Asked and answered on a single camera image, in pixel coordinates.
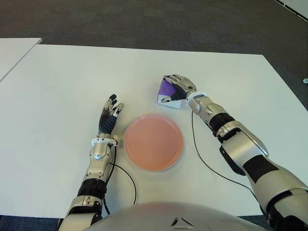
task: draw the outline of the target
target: gray carpet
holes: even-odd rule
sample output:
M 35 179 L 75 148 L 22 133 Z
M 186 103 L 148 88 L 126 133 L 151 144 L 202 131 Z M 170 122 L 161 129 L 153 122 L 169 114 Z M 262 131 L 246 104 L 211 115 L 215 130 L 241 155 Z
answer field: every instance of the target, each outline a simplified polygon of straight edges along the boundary
M 308 109 L 308 23 L 274 0 L 0 0 L 0 22 L 0 38 L 43 44 L 263 54 Z M 0 230 L 55 224 L 3 216 Z

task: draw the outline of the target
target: purple object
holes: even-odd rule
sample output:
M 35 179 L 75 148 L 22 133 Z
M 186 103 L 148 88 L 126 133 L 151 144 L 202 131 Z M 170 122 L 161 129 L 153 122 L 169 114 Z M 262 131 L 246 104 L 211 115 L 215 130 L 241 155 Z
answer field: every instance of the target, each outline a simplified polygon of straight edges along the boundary
M 171 96 L 175 93 L 174 87 L 171 85 L 171 83 L 167 82 L 166 80 L 163 80 L 162 83 L 160 84 L 159 88 L 159 95 L 166 95 L 166 96 Z

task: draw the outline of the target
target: pink petri dish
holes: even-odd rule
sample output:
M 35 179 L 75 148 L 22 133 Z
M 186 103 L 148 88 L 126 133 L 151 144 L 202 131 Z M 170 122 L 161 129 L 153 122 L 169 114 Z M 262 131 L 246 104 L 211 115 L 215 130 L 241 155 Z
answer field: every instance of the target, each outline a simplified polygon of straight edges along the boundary
M 130 124 L 125 132 L 124 146 L 136 165 L 160 171 L 178 160 L 183 149 L 183 137 L 170 118 L 148 114 Z

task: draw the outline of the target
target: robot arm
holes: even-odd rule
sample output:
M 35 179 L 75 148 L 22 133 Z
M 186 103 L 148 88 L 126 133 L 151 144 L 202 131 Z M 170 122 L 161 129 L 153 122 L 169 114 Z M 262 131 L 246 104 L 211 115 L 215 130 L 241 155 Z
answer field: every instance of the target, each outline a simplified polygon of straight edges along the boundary
M 269 160 L 265 145 L 225 109 L 197 92 L 186 77 L 165 77 L 176 93 L 162 102 L 185 99 L 221 143 L 220 153 L 232 170 L 247 176 L 267 222 L 277 231 L 308 230 L 308 187 Z
M 114 153 L 111 147 L 117 145 L 117 137 L 111 137 L 117 117 L 124 105 L 116 103 L 116 95 L 107 100 L 99 122 L 99 132 L 92 140 L 90 164 L 86 170 L 77 197 L 59 228 L 60 231 L 81 231 L 102 219 L 103 198 L 107 192 L 107 183 Z

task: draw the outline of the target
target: white table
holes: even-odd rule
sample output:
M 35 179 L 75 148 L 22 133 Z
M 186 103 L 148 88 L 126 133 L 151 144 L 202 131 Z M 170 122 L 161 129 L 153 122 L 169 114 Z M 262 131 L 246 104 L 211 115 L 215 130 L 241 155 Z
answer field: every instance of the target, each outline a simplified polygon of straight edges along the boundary
M 0 82 L 41 41 L 40 38 L 0 38 Z
M 308 183 L 308 112 L 262 55 L 36 45 L 0 84 L 0 214 L 65 215 L 112 93 L 125 105 L 114 130 L 121 139 L 131 121 L 148 113 L 172 118 L 184 137 L 182 156 L 161 172 L 138 168 L 120 142 L 117 163 L 135 179 L 138 203 L 185 201 L 237 216 L 261 214 L 247 189 L 201 163 L 189 108 L 157 105 L 163 75 L 174 73 L 189 77 L 253 131 L 274 162 Z M 205 161 L 248 185 L 224 161 L 207 126 L 196 116 L 194 124 Z M 115 169 L 106 195 L 111 212 L 130 206 L 133 194 L 129 178 Z

